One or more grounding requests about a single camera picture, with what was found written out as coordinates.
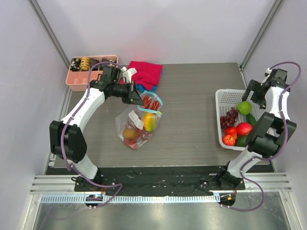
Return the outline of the green toy lime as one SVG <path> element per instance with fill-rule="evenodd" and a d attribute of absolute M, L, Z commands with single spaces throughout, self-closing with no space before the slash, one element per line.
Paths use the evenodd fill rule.
<path fill-rule="evenodd" d="M 252 104 L 248 101 L 243 101 L 237 105 L 237 109 L 241 114 L 248 115 L 252 110 Z"/>

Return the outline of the yellow orange toy mango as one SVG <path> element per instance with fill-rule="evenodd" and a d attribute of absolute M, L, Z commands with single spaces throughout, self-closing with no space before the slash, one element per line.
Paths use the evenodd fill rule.
<path fill-rule="evenodd" d="M 156 126 L 156 115 L 153 113 L 146 113 L 143 117 L 143 123 L 147 132 L 153 132 Z"/>

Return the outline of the brown toy potato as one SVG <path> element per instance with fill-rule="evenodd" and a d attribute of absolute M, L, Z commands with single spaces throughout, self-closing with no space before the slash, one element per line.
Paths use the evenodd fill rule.
<path fill-rule="evenodd" d="M 137 132 L 134 128 L 126 128 L 123 131 L 123 136 L 126 139 L 135 139 L 137 137 Z"/>

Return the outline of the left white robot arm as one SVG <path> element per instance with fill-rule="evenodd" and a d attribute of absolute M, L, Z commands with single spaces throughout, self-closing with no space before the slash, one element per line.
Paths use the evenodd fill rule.
<path fill-rule="evenodd" d="M 83 130 L 108 97 L 118 97 L 125 104 L 144 105 L 136 90 L 132 76 L 135 68 L 111 66 L 104 62 L 102 75 L 97 80 L 88 80 L 83 97 L 60 121 L 52 121 L 49 126 L 51 153 L 65 161 L 67 169 L 75 170 L 85 181 L 91 191 L 101 188 L 102 177 L 87 155 L 87 144 Z"/>

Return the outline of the blue folded cloth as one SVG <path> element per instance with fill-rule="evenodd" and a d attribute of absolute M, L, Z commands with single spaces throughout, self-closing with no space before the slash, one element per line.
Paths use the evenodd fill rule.
<path fill-rule="evenodd" d="M 137 84 L 137 89 L 141 92 L 147 91 L 147 92 L 155 92 L 157 89 L 156 85 L 144 83 L 144 84 Z"/>

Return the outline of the white plastic basket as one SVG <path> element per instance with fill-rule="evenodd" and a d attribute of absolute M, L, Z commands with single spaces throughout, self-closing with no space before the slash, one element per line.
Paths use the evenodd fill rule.
<path fill-rule="evenodd" d="M 237 105 L 242 102 L 242 97 L 245 93 L 245 90 L 238 89 L 219 89 L 215 93 L 215 106 L 216 106 L 216 118 L 217 118 L 217 132 L 218 132 L 218 140 L 222 148 L 243 151 L 245 147 L 237 147 L 237 146 L 227 146 L 223 143 L 222 139 L 224 136 L 224 129 L 221 128 L 220 125 L 220 117 L 226 116 L 226 112 L 230 111 L 232 107 L 237 108 Z M 252 104 L 251 114 L 258 121 L 262 114 L 265 112 L 264 109 L 260 109 L 260 106 L 256 103 L 253 103 L 251 100 L 253 92 L 250 92 L 247 101 Z M 239 113 L 238 120 L 235 123 L 237 126 L 241 122 L 247 122 L 247 116 Z"/>

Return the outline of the green toy cucumber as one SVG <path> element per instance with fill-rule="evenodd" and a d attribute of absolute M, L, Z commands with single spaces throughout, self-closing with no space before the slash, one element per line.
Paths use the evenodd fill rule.
<path fill-rule="evenodd" d="M 247 114 L 248 122 L 254 127 L 257 123 L 256 118 L 252 114 Z"/>

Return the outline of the purple toy grapes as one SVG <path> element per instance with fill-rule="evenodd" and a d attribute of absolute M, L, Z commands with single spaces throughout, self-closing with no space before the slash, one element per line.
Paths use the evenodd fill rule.
<path fill-rule="evenodd" d="M 230 128 L 234 127 L 235 123 L 238 120 L 239 111 L 232 107 L 225 116 L 220 117 L 220 126 L 221 128 Z"/>

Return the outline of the red toy apple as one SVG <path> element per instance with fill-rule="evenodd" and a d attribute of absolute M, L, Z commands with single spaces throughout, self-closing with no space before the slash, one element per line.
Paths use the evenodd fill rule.
<path fill-rule="evenodd" d="M 246 136 L 253 129 L 253 126 L 248 122 L 242 122 L 237 125 L 236 130 L 239 136 Z"/>
<path fill-rule="evenodd" d="M 236 139 L 232 135 L 227 134 L 222 138 L 222 142 L 226 146 L 234 146 L 236 144 Z"/>

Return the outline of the green toy avocado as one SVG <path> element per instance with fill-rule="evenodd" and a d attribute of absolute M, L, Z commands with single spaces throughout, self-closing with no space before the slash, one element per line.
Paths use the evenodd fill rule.
<path fill-rule="evenodd" d="M 246 147 L 246 140 L 247 140 L 247 135 L 246 136 L 239 136 L 236 140 L 235 146 L 236 147 Z"/>

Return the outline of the black dotted sock roll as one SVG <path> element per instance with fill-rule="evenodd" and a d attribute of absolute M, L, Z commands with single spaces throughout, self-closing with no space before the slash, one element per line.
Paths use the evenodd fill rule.
<path fill-rule="evenodd" d="M 117 67 L 118 59 L 117 58 L 111 58 L 108 60 L 110 63 L 108 64 L 111 67 Z"/>

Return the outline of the black patterned sock roll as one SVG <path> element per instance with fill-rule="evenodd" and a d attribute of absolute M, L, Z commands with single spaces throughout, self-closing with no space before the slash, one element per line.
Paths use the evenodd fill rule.
<path fill-rule="evenodd" d="M 109 64 L 109 63 L 106 63 L 108 61 L 109 61 L 108 59 L 102 58 L 102 60 L 101 60 L 102 64 L 99 65 L 99 69 L 103 70 L 104 66 Z"/>

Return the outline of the dark brown sock roll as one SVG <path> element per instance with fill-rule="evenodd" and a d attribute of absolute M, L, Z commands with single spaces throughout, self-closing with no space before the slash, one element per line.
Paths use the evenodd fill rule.
<path fill-rule="evenodd" d="M 99 63 L 98 59 L 90 58 L 90 68 L 92 71 L 98 71 L 99 66 L 97 65 Z"/>

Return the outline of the pink compartment tray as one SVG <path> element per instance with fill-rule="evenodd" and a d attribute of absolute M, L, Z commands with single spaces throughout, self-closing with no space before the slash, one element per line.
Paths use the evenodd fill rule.
<path fill-rule="evenodd" d="M 116 55 L 103 55 L 103 56 L 86 56 L 89 58 L 95 58 L 98 59 L 99 62 L 101 62 L 102 58 L 111 59 L 111 58 L 117 58 Z M 88 72 L 89 71 L 78 71 L 78 72 L 72 72 L 70 71 L 70 68 L 68 70 L 68 74 L 66 77 L 65 83 L 69 86 L 69 88 L 73 92 L 83 92 L 87 88 L 88 83 Z"/>

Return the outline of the yellow striped sock roll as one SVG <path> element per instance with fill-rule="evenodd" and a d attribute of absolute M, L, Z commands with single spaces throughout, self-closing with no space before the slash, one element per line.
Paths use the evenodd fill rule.
<path fill-rule="evenodd" d="M 88 71 L 90 69 L 90 58 L 82 57 L 80 61 L 80 71 Z"/>

